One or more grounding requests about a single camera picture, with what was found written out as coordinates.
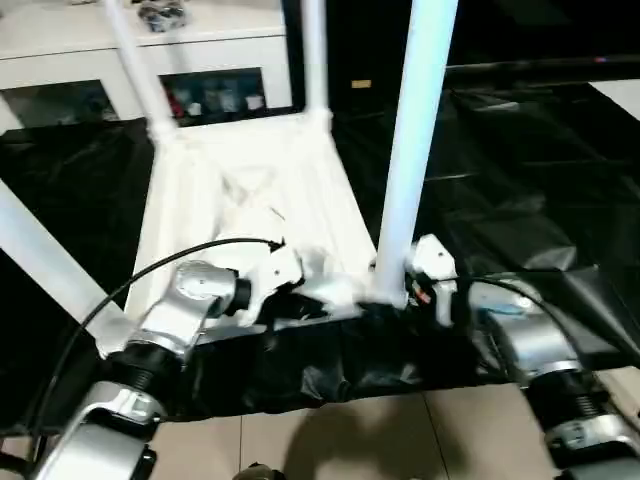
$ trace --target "black plastic sheet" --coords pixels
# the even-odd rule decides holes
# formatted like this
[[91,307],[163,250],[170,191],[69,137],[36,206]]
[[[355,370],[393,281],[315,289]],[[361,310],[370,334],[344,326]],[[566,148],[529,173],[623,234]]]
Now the black plastic sheet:
[[[363,118],[338,117],[334,122],[336,144],[374,239],[380,227],[393,120],[394,112],[389,111]],[[511,273],[531,283],[562,310],[566,329],[591,367],[634,362],[640,358],[639,133],[635,119],[588,86],[504,93],[446,91],[416,237],[435,233],[456,258],[462,275]],[[64,135],[60,130],[46,142],[64,144]],[[130,150],[118,151],[109,142],[98,148],[98,143],[92,151],[104,155],[105,161],[95,168],[122,172],[119,161],[139,161],[148,169],[151,152],[137,150],[140,145],[148,149],[144,132],[113,131],[106,138],[117,145],[119,135],[126,137],[122,141]],[[48,158],[46,148],[41,152]],[[144,155],[136,157],[135,152]],[[18,150],[13,154],[20,158]],[[73,152],[66,158],[75,158]],[[47,172],[42,173],[44,178],[66,161],[60,156],[41,162]],[[128,184],[125,177],[122,182]],[[137,218],[131,225],[139,222],[141,185],[146,181],[144,175],[134,177],[137,180],[129,184],[137,187],[131,199],[138,206],[131,208]],[[20,186],[14,183],[12,188]],[[68,188],[90,195],[81,179]],[[33,198],[42,197],[40,203],[45,196],[45,190],[31,193]],[[126,210],[119,211],[126,216]],[[62,222],[60,234],[66,232],[82,243],[83,226],[67,220],[54,214],[48,226],[55,230],[56,222]],[[117,238],[126,244],[123,251],[128,252],[118,257],[127,270],[120,280],[133,265],[134,230],[118,232]],[[116,238],[106,232],[101,235]],[[95,244],[101,235],[88,244]],[[67,248],[82,255],[82,248]],[[89,265],[85,268],[100,278],[100,272]],[[368,396],[507,381],[499,359],[477,348],[478,331],[474,334],[469,324],[464,294],[462,289],[456,299],[457,327],[451,331],[438,328],[430,311],[400,315],[388,307],[369,306],[362,318],[199,347],[177,389],[176,420],[282,412]],[[33,328],[44,321],[39,317],[29,319]],[[90,339],[86,340],[79,355],[95,357]],[[27,352],[38,352],[39,365],[51,364],[53,349],[38,343],[23,345]],[[63,392],[67,400],[99,377],[97,361],[95,369],[87,367],[91,362],[83,365],[84,372],[78,370],[78,362],[68,369]],[[22,369],[22,364],[13,366],[13,376],[0,376],[3,386]],[[28,378],[34,368],[24,371]],[[38,381],[43,378],[41,372]],[[39,388],[35,378],[33,383],[31,395]],[[56,402],[48,419],[50,428],[63,424],[69,403]],[[3,418],[5,432],[24,429],[27,413],[18,410]]]

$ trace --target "floor tile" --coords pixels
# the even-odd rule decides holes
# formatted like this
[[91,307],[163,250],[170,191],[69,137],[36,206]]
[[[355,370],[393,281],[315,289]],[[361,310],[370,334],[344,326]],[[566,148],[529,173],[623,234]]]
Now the floor tile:
[[231,480],[240,464],[240,417],[162,425],[152,480]]
[[451,480],[551,480],[555,469],[514,385],[425,393]]
[[447,478],[421,395],[246,416],[241,463],[253,462],[287,480]]
[[[0,439],[0,443],[2,443],[3,452],[15,455],[16,457],[25,458],[29,451],[29,438],[27,437]],[[11,472],[0,470],[0,480],[22,480],[22,477]]]
[[640,428],[640,370],[634,367],[599,372],[600,380],[623,414]]

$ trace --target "silver metal part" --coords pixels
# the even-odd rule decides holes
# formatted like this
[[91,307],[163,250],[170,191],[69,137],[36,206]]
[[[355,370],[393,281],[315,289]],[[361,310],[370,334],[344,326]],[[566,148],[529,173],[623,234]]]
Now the silver metal part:
[[[540,300],[530,285],[510,283]],[[520,386],[526,387],[534,378],[554,371],[581,370],[578,355],[564,332],[531,299],[497,285],[474,283],[469,304],[472,310],[486,312],[497,327],[498,347]]]
[[99,425],[85,423],[95,410],[106,410],[140,425],[155,422],[156,418],[166,414],[162,406],[146,393],[117,383],[96,383],[38,471],[36,480],[69,479],[79,472],[90,472],[92,478],[105,480],[128,480],[131,477],[145,443]]
[[440,280],[433,285],[436,293],[436,320],[444,327],[450,327],[451,300],[458,291],[455,279],[456,262],[453,256],[433,234],[420,238],[414,247],[408,268],[414,273],[424,273],[431,280]]
[[155,343],[185,360],[207,315],[220,316],[227,310],[235,289],[236,276],[231,270],[199,260],[181,264],[130,343]]
[[549,430],[545,435],[547,445],[561,444],[569,450],[581,450],[605,443],[623,443],[640,458],[640,436],[619,415],[566,422]]
[[130,480],[145,442],[99,425],[80,425],[56,446],[36,480]]
[[640,460],[637,458],[616,458],[607,462],[579,465],[569,469],[572,480],[638,480]]

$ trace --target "white tubular frame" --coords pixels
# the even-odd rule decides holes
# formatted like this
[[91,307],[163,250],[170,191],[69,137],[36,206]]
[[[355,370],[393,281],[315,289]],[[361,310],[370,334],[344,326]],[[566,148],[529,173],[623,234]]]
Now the white tubular frame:
[[127,72],[129,81],[140,100],[154,141],[170,138],[177,129],[169,103],[164,95],[160,79],[151,73],[136,46],[127,18],[122,11],[122,0],[103,0],[107,18],[116,37],[118,53]]
[[303,0],[302,38],[307,113],[329,111],[327,86],[327,21],[324,0]]
[[413,0],[374,278],[377,295],[406,300],[416,225],[458,0]]
[[[0,247],[78,322],[107,296],[2,181]],[[104,355],[119,350],[133,327],[122,310],[110,303],[88,330]]]

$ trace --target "black cable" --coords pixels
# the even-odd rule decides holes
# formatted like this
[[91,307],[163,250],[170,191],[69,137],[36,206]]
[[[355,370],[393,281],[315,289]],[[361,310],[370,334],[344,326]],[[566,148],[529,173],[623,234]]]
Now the black cable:
[[37,451],[39,445],[39,437],[42,431],[42,427],[45,420],[45,414],[47,413],[47,407],[49,406],[49,402],[51,401],[51,397],[53,395],[53,391],[58,384],[60,376],[62,375],[62,371],[65,367],[67,359],[73,350],[74,344],[80,338],[82,332],[87,328],[87,326],[93,321],[93,319],[104,309],[111,301],[113,301],[118,295],[124,292],[127,288],[129,288],[133,283],[140,280],[145,275],[157,270],[160,267],[163,267],[175,260],[178,260],[182,257],[186,257],[187,255],[191,255],[192,253],[199,252],[201,250],[206,250],[207,248],[219,247],[222,245],[230,245],[236,243],[263,243],[269,245],[271,250],[276,250],[282,246],[282,244],[278,242],[274,242],[271,240],[264,240],[260,238],[227,238],[223,240],[213,240],[211,242],[201,243],[200,245],[196,245],[194,247],[187,248],[185,250],[181,250],[178,253],[174,253],[173,255],[169,255],[168,257],[163,258],[155,263],[152,263],[148,267],[143,268],[138,273],[133,275],[129,280],[116,288],[113,292],[111,292],[104,300],[102,300],[90,313],[85,317],[85,319],[78,324],[78,326],[74,329],[73,333],[67,340],[60,356],[58,357],[58,361],[53,369],[51,374],[51,378],[49,380],[49,384],[41,397],[40,405],[36,408],[35,414],[32,417],[31,423],[31,445],[29,447],[29,456],[27,457],[30,464],[35,466],[37,460]]
[[[419,282],[419,280],[417,278],[415,278],[415,276],[411,276],[411,278],[413,280],[415,280],[418,283],[418,285],[420,286],[420,282]],[[442,280],[431,280],[431,279],[429,279],[428,284],[429,285],[435,285],[437,283],[448,282],[448,281],[460,281],[460,282],[467,282],[469,284],[472,284],[473,282],[485,283],[487,285],[494,285],[496,287],[500,287],[500,288],[503,288],[505,290],[509,290],[510,292],[516,293],[516,294],[518,294],[518,295],[530,300],[531,302],[533,302],[534,305],[536,305],[545,314],[549,315],[551,320],[562,331],[562,333],[564,334],[565,338],[567,339],[567,342],[569,342],[569,344],[571,345],[573,350],[576,352],[576,355],[578,356],[578,360],[580,361],[580,363],[582,363],[583,365],[586,365],[586,363],[584,361],[584,355],[582,354],[582,352],[578,348],[578,345],[576,344],[575,340],[573,339],[573,337],[571,335],[569,335],[565,325],[562,323],[560,318],[558,318],[558,315],[556,313],[554,313],[551,308],[549,308],[549,304],[547,302],[543,301],[543,300],[538,300],[532,294],[526,292],[525,290],[523,290],[522,288],[520,288],[520,287],[518,287],[516,285],[508,283],[506,280],[508,280],[508,278],[507,279],[493,279],[493,278],[486,277],[486,276],[457,275],[455,277],[445,278],[445,279],[442,279]]]

